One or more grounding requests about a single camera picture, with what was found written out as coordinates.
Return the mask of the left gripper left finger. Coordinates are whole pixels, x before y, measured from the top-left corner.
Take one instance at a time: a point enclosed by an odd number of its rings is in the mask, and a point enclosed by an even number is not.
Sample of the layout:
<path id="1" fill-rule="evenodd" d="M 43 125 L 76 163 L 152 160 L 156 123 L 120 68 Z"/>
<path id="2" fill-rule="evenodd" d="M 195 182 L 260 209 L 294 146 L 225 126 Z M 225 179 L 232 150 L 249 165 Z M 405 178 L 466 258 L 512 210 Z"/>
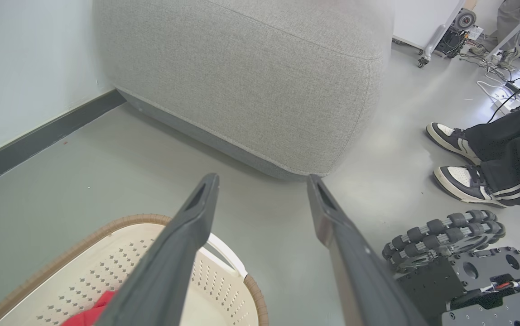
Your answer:
<path id="1" fill-rule="evenodd" d="M 219 176 L 205 175 L 111 299 L 99 326 L 180 324 L 196 253 L 208 241 Z"/>

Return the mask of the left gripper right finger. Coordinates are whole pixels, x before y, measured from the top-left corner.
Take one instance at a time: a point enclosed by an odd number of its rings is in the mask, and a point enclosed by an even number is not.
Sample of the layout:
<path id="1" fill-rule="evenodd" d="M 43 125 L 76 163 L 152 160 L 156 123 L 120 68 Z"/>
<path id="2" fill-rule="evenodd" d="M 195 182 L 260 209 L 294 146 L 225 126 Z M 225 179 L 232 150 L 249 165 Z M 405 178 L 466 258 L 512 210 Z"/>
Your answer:
<path id="1" fill-rule="evenodd" d="M 318 175 L 306 181 L 316 237 L 329 251 L 347 326 L 425 326 L 425 318 Z"/>

